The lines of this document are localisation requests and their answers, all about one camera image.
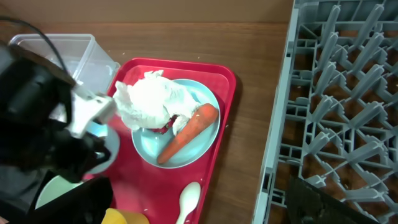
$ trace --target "white spoon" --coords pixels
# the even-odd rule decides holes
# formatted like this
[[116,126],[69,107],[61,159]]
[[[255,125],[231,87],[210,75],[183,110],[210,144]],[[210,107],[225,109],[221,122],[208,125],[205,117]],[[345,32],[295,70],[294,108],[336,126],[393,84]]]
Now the white spoon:
[[180,216],[178,216],[175,224],[184,224],[188,214],[191,213],[198,205],[200,197],[200,184],[192,182],[188,184],[180,196]]

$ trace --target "toy carrot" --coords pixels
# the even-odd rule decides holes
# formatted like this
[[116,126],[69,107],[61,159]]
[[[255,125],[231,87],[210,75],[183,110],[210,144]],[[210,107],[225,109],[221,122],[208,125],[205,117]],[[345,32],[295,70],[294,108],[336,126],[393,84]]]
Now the toy carrot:
[[173,141],[157,158],[157,163],[163,164],[174,156],[182,147],[209,127],[218,117],[218,110],[207,103],[200,106],[188,121],[187,125],[178,133]]

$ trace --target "yellow cup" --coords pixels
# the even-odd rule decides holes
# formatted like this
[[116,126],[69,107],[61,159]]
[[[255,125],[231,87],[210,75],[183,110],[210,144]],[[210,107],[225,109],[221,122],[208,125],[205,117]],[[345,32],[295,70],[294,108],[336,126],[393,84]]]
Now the yellow cup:
[[108,208],[101,224],[149,224],[145,215]]

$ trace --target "blue plate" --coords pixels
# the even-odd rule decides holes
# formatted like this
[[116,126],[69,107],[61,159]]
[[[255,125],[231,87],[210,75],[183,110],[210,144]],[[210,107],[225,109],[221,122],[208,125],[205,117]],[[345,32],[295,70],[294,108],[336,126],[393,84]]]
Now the blue plate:
[[216,122],[202,131],[202,133],[179,150],[168,162],[162,165],[158,164],[156,159],[174,138],[173,131],[170,129],[165,134],[157,134],[148,129],[141,128],[132,133],[132,142],[138,154],[148,163],[166,169],[183,167],[199,159],[213,144],[220,127],[220,107],[214,94],[205,85],[187,79],[173,81],[185,86],[197,102],[212,104],[218,109],[219,115]]

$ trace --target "gray dish rack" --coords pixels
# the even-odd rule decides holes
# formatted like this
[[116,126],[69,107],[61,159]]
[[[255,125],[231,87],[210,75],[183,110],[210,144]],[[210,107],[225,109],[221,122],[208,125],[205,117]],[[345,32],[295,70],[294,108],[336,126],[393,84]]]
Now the gray dish rack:
[[[397,80],[398,0],[296,0],[252,223],[268,223],[273,207],[286,209],[285,189],[276,184],[280,166],[319,189],[333,184],[341,202],[391,222],[398,201],[386,182],[398,177]],[[301,124],[299,144],[282,138],[290,122]],[[309,157],[321,167],[310,175],[303,171]],[[364,184],[348,187],[343,167]],[[363,202],[387,209],[373,215]]]

